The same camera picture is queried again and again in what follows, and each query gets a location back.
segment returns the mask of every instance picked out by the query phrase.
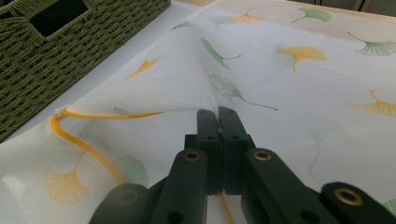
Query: metal grommet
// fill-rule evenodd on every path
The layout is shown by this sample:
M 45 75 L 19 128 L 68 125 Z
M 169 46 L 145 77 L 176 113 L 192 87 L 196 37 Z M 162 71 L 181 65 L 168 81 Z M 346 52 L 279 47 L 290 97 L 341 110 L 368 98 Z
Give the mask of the metal grommet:
M 269 154 L 268 152 L 264 152 L 264 151 L 256 151 L 253 154 L 254 158 L 256 158 L 259 161 L 269 161 L 271 160 L 271 154 Z
M 201 158 L 201 155 L 198 152 L 187 152 L 184 154 L 184 160 L 186 161 L 198 161 Z
M 139 194 L 136 192 L 136 190 L 125 190 L 117 196 L 117 204 L 121 206 L 131 205 L 135 203 L 138 198 Z
M 335 189 L 334 194 L 338 200 L 352 206 L 361 206 L 363 198 L 351 189 Z

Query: green wicker basket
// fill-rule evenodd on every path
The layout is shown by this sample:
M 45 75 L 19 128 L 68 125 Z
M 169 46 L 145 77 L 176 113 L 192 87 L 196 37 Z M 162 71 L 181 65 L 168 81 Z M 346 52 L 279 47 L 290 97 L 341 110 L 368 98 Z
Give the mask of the green wicker basket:
M 0 142 L 170 6 L 170 0 L 82 0 L 87 10 L 44 36 L 32 19 L 57 2 L 0 7 Z

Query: green ginkgo leaf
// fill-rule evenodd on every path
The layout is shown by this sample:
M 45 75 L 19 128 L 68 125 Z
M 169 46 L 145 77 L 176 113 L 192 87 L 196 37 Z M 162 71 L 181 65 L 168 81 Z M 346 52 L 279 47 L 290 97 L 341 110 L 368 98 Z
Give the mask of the green ginkgo leaf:
M 348 34 L 355 37 L 356 39 L 366 43 L 366 47 L 364 49 L 356 49 L 355 50 L 356 52 L 358 52 L 360 54 L 374 55 L 374 56 L 389 56 L 390 54 L 396 52 L 396 43 L 395 42 L 392 42 L 392 41 L 370 42 L 370 41 L 365 41 L 360 38 L 357 38 L 350 32 L 348 32 Z
M 149 176 L 146 168 L 139 160 L 131 156 L 116 158 L 113 161 L 114 167 L 120 172 L 126 182 L 146 187 L 149 183 Z
M 183 22 L 183 23 L 175 26 L 174 28 L 172 28 L 172 30 L 176 30 L 176 29 L 179 29 L 179 28 L 182 28 L 182 27 L 186 27 L 186 26 L 194 26 L 194 24 L 192 24 L 191 22 L 187 22 L 186 21 L 186 22 Z
M 332 16 L 329 14 L 329 12 L 322 11 L 319 9 L 300 7 L 299 10 L 303 11 L 305 13 L 305 16 L 301 17 L 295 21 L 298 21 L 298 20 L 304 19 L 304 18 L 313 18 L 313 19 L 318 19 L 321 21 L 328 21 L 329 19 L 332 18 Z
M 325 141 L 337 140 L 344 144 L 351 143 L 351 136 L 341 126 L 333 121 L 317 117 L 314 115 L 299 116 L 294 120 L 294 125 L 298 126 L 304 133 L 309 135 L 316 143 L 316 154 L 309 170 L 312 171 L 317 163 L 320 152 L 320 144 Z
M 384 207 L 390 211 L 396 217 L 396 199 L 392 199 L 384 203 Z
M 222 77 L 217 74 L 213 74 L 210 77 L 212 79 L 213 88 L 215 88 L 215 90 L 218 93 L 220 93 L 229 102 L 233 101 L 233 97 L 238 97 L 239 99 L 245 101 L 246 103 L 249 103 L 251 105 L 258 105 L 245 100 L 244 97 L 242 97 L 241 92 L 239 92 L 239 90 L 236 88 L 236 84 L 232 82 L 229 78 Z M 277 110 L 276 108 L 267 105 L 259 105 L 259 106 Z
M 218 27 L 222 24 L 233 24 L 236 23 L 233 18 L 230 17 L 211 17 L 209 21 L 215 23 Z
M 126 112 L 124 109 L 118 108 L 118 107 L 113 107 L 114 112 L 121 116 L 127 116 L 128 112 Z
M 219 55 L 214 49 L 213 47 L 209 44 L 209 42 L 207 42 L 207 40 L 202 39 L 202 43 L 204 44 L 205 48 L 207 49 L 207 51 L 210 53 L 210 55 L 212 55 L 212 57 L 224 68 L 230 69 L 230 67 L 224 63 L 224 60 L 231 60 L 231 59 L 236 59 L 241 57 L 241 55 L 238 55 L 234 58 L 224 58 L 221 55 Z

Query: basket handle opening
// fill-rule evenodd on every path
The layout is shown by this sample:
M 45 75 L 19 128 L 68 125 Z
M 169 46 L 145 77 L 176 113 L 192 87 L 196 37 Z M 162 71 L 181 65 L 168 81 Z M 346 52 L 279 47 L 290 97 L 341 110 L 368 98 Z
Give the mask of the basket handle opening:
M 35 14 L 30 23 L 43 36 L 49 36 L 88 10 L 82 0 L 59 0 Z
M 7 5 L 9 3 L 11 3 L 12 0 L 0 0 L 0 7 L 7 7 Z M 0 20 L 1 19 L 8 19 L 8 18 L 12 18 L 12 14 L 6 10 L 6 12 L 1 12 L 2 10 L 0 10 Z

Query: yellow ginkgo leaf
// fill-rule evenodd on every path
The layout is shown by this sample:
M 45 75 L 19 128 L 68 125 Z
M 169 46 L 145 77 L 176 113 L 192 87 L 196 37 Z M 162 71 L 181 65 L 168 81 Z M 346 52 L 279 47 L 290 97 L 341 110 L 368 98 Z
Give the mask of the yellow ginkgo leaf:
M 82 152 L 73 171 L 67 174 L 56 174 L 52 170 L 46 172 L 49 196 L 59 204 L 77 203 L 90 188 L 79 182 L 77 167 L 86 151 Z
M 354 105 L 346 103 L 345 105 L 350 108 L 364 110 L 371 113 L 376 113 L 380 115 L 396 117 L 396 104 L 388 103 L 379 100 L 374 96 L 374 90 L 370 91 L 371 96 L 376 100 L 375 103 L 368 104 L 368 105 Z
M 263 21 L 264 18 L 263 17 L 256 17 L 256 16 L 252 16 L 249 13 L 251 9 L 249 9 L 247 11 L 247 13 L 240 15 L 240 16 L 234 16 L 232 17 L 232 19 L 234 21 L 239 21 L 239 22 L 245 22 L 245 23 L 252 23 L 252 22 L 256 22 L 256 21 Z
M 137 68 L 136 71 L 134 71 L 134 73 L 132 73 L 131 75 L 125 77 L 124 79 L 129 79 L 131 77 L 137 77 L 139 76 L 141 73 L 145 72 L 146 70 L 148 70 L 150 67 L 152 67 L 158 60 L 159 57 L 153 59 L 152 61 L 148 61 L 145 60 L 139 68 Z
M 294 58 L 293 71 L 296 70 L 295 64 L 301 59 L 316 59 L 316 60 L 326 60 L 326 56 L 323 52 L 313 47 L 290 47 L 279 49 L 278 53 L 289 54 Z

